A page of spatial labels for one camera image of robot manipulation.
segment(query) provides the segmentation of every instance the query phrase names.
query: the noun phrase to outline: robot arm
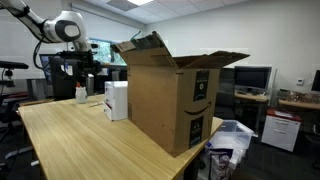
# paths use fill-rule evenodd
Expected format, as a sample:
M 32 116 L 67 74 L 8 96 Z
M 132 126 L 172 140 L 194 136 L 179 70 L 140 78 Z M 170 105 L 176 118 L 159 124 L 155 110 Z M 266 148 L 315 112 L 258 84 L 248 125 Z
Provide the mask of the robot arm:
M 62 11 L 54 20 L 37 16 L 20 0 L 0 0 L 0 7 L 19 19 L 39 41 L 44 43 L 73 42 L 76 51 L 90 51 L 82 16 L 77 12 Z

